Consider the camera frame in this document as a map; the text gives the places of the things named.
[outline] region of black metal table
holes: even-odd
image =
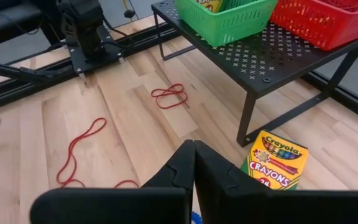
[[[160,42],[160,52],[164,60],[197,48],[247,92],[237,134],[237,142],[241,146],[253,142],[261,130],[273,130],[330,97],[330,94],[358,57],[358,39],[332,51],[325,52],[270,22],[262,33],[222,47],[212,47],[179,18],[175,0],[155,3],[152,5],[152,10],[159,38],[162,36],[158,32],[157,15],[193,44],[170,55],[164,55],[162,43]],[[325,90],[247,134],[256,99],[306,75],[308,72],[345,53],[348,54],[326,85]]]

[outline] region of green basket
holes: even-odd
[[[178,15],[213,47],[262,32],[278,0],[223,0],[212,13],[196,0],[175,0]]]

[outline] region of crayola logo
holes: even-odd
[[[286,146],[285,144],[280,143],[279,141],[276,141],[272,139],[270,136],[266,137],[266,141],[272,143],[273,145],[277,146],[279,149],[284,149],[288,152],[292,152],[296,155],[299,155],[299,151],[297,149],[294,149],[292,146]]]

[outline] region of blue object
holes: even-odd
[[[196,212],[191,212],[191,220],[193,220],[196,224],[203,224],[203,219]]]

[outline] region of red string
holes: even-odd
[[[175,87],[177,87],[177,86],[180,86],[181,89],[176,90]],[[186,100],[187,100],[187,94],[184,92],[184,89],[185,89],[185,87],[183,87],[182,84],[177,83],[177,84],[172,85],[170,88],[167,88],[166,90],[165,90],[165,89],[160,89],[160,88],[155,89],[155,90],[153,90],[153,91],[151,92],[151,95],[152,95],[152,97],[155,97],[155,102],[156,102],[156,104],[158,105],[159,108],[161,108],[161,109],[169,109],[169,108],[172,108],[172,107],[174,107],[174,106],[178,106],[178,105],[180,105],[180,104],[186,102]],[[162,91],[162,93],[161,93],[161,94],[154,94],[156,91]],[[175,103],[175,104],[170,105],[170,106],[161,106],[160,103],[158,102],[158,99],[159,99],[160,97],[162,97],[162,96],[180,95],[180,94],[184,94],[185,99],[181,100],[181,102],[179,102],[179,103]]]
[[[93,131],[93,132],[90,132],[92,129],[93,129],[93,126],[98,122],[98,121],[103,121],[103,124],[100,126],[100,128],[98,128],[97,130]],[[99,131],[101,131],[105,125],[107,124],[107,120],[106,118],[97,118],[96,120],[94,120],[92,122],[92,125],[89,127],[88,130],[86,130],[83,134],[81,134],[80,136],[78,136],[77,138],[74,138],[70,145],[68,146],[68,157],[67,157],[67,160],[66,160],[66,163],[64,164],[64,166],[59,170],[59,172],[57,173],[56,175],[56,181],[61,185],[60,187],[63,188],[65,187],[67,184],[69,183],[72,183],[72,182],[77,182],[79,184],[81,184],[82,187],[85,187],[85,184],[82,183],[82,181],[78,180],[78,179],[74,179],[74,175],[75,175],[75,172],[77,170],[77,160],[75,159],[75,156],[74,156],[74,153],[73,153],[73,150],[74,150],[74,146],[76,145],[77,142],[79,142],[81,139],[84,139],[84,138],[87,138],[89,136],[92,136],[96,133],[98,133]],[[67,168],[70,160],[73,159],[74,161],[74,169],[73,171],[71,172],[70,176],[67,178],[67,180],[64,180],[64,181],[61,181],[60,180],[60,175],[62,174],[62,172]],[[139,188],[139,185],[133,181],[133,180],[123,180],[121,181],[120,183],[118,183],[117,185],[115,185],[113,188],[117,188],[119,187],[120,185],[124,184],[124,183],[133,183],[136,185],[137,188]]]

